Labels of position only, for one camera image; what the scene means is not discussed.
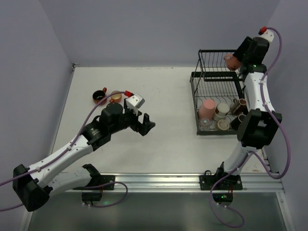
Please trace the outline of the peach floral mug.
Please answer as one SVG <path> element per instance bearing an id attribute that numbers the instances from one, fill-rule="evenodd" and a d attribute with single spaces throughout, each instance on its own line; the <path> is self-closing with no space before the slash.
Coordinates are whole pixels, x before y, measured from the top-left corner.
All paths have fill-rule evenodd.
<path id="1" fill-rule="evenodd" d="M 226 54 L 223 59 L 226 63 L 226 67 L 231 71 L 235 71 L 241 66 L 241 62 L 232 54 Z"/>

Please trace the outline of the brown white ceramic cup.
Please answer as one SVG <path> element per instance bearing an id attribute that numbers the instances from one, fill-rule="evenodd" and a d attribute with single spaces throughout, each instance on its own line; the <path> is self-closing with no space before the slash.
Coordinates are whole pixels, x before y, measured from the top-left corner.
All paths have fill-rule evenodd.
<path id="1" fill-rule="evenodd" d="M 230 111 L 230 106 L 226 103 L 218 103 L 215 112 L 213 115 L 213 119 L 215 121 L 219 121 L 225 119 Z"/>

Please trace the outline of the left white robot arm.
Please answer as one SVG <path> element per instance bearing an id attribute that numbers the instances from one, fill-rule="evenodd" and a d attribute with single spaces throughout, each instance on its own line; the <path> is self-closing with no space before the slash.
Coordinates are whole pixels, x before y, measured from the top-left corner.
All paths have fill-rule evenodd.
<path id="1" fill-rule="evenodd" d="M 98 170 L 91 164 L 85 164 L 81 170 L 70 174 L 62 173 L 78 159 L 96 151 L 111 140 L 111 136 L 119 131 L 131 128 L 145 136 L 155 127 L 148 114 L 139 108 L 144 99 L 136 96 L 125 99 L 124 104 L 109 103 L 101 114 L 85 125 L 73 140 L 45 159 L 25 167 L 18 165 L 13 170 L 13 190 L 27 211 L 41 208 L 52 194 L 73 188 L 97 186 L 100 182 Z"/>

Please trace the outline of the tall pink plastic cup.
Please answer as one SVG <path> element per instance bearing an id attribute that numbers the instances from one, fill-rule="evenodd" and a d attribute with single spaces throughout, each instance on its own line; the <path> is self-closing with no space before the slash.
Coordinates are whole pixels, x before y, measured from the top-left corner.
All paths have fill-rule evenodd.
<path id="1" fill-rule="evenodd" d="M 212 119 L 216 108 L 216 103 L 212 99 L 206 99 L 203 101 L 199 108 L 198 116 L 200 119 Z"/>

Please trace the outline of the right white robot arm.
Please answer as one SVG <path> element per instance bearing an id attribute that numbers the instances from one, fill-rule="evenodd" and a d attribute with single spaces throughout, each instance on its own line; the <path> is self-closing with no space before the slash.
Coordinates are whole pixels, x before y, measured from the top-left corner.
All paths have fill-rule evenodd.
<path id="1" fill-rule="evenodd" d="M 248 113 L 237 129 L 238 143 L 230 157 L 224 161 L 215 175 L 236 177 L 247 160 L 273 140 L 282 115 L 276 113 L 270 103 L 267 90 L 267 67 L 263 59 L 270 43 L 262 37 L 246 37 L 233 57 L 240 62 L 240 74 L 244 80 L 244 96 Z"/>

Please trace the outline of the dark red black mug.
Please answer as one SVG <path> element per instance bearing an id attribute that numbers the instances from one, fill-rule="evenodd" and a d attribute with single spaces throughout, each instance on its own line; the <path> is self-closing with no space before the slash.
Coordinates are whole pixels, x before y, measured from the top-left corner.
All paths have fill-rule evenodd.
<path id="1" fill-rule="evenodd" d="M 102 90 L 97 90 L 92 94 L 92 99 L 95 104 L 98 104 L 106 96 L 107 88 L 104 87 Z"/>

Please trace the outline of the orange glazed mug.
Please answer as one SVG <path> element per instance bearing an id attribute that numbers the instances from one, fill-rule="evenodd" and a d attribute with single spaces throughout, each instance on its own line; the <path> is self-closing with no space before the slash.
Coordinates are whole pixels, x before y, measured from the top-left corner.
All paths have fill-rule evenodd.
<path id="1" fill-rule="evenodd" d="M 111 92 L 112 96 L 110 97 L 109 102 L 110 103 L 120 103 L 122 100 L 122 93 L 120 93 L 120 91 L 115 90 L 113 92 Z"/>

